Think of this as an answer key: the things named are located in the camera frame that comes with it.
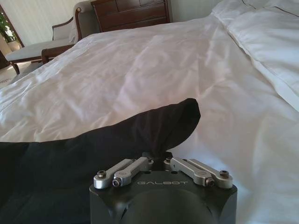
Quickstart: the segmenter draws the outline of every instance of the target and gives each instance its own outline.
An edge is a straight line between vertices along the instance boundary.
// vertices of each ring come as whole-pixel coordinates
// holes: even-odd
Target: wrinkled fabric
[[[98,170],[143,153],[162,156],[187,139],[199,119],[198,103],[186,99],[72,139],[0,142],[0,223],[89,222],[88,189]]]
[[[174,156],[230,172],[237,223],[296,223],[299,113],[214,15],[79,41],[0,91],[0,140],[71,138],[186,98],[201,120]]]
[[[212,9],[212,13],[227,27],[237,16],[252,12],[254,9],[250,3],[245,3],[244,0],[222,0]]]
[[[236,17],[228,31],[254,67],[299,112],[299,16],[262,8]]]

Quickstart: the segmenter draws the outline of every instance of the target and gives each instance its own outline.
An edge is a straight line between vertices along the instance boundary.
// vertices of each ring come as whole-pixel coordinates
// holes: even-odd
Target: cushion
[[[299,16],[299,0],[269,0],[266,7],[278,7]]]
[[[74,23],[74,20],[69,22],[66,25],[60,26],[60,27],[55,27],[53,29],[53,39],[54,40],[60,40],[60,39],[65,39],[69,37],[70,31],[72,29],[72,25]]]
[[[68,38],[42,43],[35,43],[5,55],[5,58],[10,62],[31,57],[41,57],[43,49],[61,47],[69,44],[70,43]]]
[[[69,33],[69,43],[74,43],[76,39],[76,36],[78,35],[78,32],[77,32],[77,28],[76,28],[76,23],[74,21],[72,21],[71,23],[71,31]]]
[[[212,14],[226,27],[237,16],[253,10],[252,6],[245,4],[242,0],[223,0],[213,8]]]
[[[228,32],[276,92],[299,111],[299,17],[276,7],[261,8],[236,17]]]
[[[269,0],[243,0],[245,4],[253,6],[255,9],[264,7]]]
[[[81,1],[74,6],[74,18],[76,10],[80,8],[80,13],[78,14],[78,21],[81,29],[82,38],[87,37],[90,34],[95,34],[99,32],[98,20],[94,13],[93,6],[90,4],[90,1]],[[74,43],[78,42],[78,34],[75,34],[73,40]]]

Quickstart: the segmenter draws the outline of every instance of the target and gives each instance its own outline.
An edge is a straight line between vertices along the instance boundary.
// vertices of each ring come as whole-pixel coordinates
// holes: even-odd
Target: white duvet
[[[174,155],[230,172],[237,223],[298,223],[299,113],[213,14],[81,40],[0,90],[0,141],[71,138],[186,98],[201,119]]]

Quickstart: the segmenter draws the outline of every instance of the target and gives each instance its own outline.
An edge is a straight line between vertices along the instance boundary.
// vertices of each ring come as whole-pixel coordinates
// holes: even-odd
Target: logo
[[[186,183],[188,183],[188,181],[163,181],[163,182],[156,182],[156,181],[139,181],[137,182],[137,184],[139,185],[186,185]]]

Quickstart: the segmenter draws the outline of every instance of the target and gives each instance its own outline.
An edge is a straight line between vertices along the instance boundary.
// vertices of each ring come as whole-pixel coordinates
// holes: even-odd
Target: metal bracket
[[[117,163],[115,166],[111,167],[109,170],[101,170],[93,178],[93,185],[96,189],[104,189],[111,186],[112,180],[114,178],[114,173],[118,170],[124,169],[125,167],[132,164],[134,160],[124,159],[123,161]]]
[[[172,170],[179,170],[188,175],[193,181],[201,186],[213,186],[229,189],[233,187],[233,178],[228,171],[217,171],[208,165],[195,159],[183,160],[172,158],[170,161]]]
[[[123,187],[132,182],[132,178],[139,171],[147,171],[150,168],[150,164],[152,164],[152,160],[146,157],[140,157],[138,160],[133,162],[131,165],[126,167],[123,170],[119,170],[114,174],[114,179],[112,181],[112,185],[114,187]]]
[[[132,178],[137,173],[150,170],[153,163],[153,160],[147,157],[140,157],[138,160],[124,159],[107,171],[99,171],[93,178],[93,185],[97,189],[110,187],[111,184],[114,187],[126,186],[132,182]],[[233,187],[233,178],[228,171],[219,172],[195,159],[166,158],[164,169],[181,171],[200,186],[211,187],[216,185],[223,189]]]

